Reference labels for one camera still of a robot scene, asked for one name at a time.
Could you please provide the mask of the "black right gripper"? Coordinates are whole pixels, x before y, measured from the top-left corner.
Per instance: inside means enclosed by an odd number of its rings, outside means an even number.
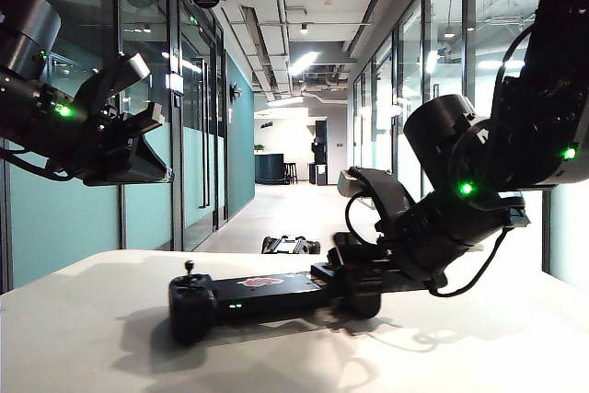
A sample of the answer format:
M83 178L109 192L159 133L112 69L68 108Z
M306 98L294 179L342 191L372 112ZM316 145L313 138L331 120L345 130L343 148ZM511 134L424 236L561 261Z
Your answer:
M350 232L336 232L332 241L328 262L313 264L310 273L325 282L333 295L419 290L438 295L447 286L445 269L464 255L462 242L439 232L380 236L374 243L360 243ZM361 267L350 264L356 261Z

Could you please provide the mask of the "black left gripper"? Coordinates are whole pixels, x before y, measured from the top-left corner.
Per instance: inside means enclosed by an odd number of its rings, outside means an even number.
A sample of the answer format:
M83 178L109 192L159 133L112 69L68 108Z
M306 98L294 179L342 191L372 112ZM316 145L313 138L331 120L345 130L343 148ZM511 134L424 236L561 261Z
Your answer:
M59 166L87 186L168 183L174 172L146 141L145 134L165 122L162 105L149 102L137 114L123 113L104 129L98 124Z

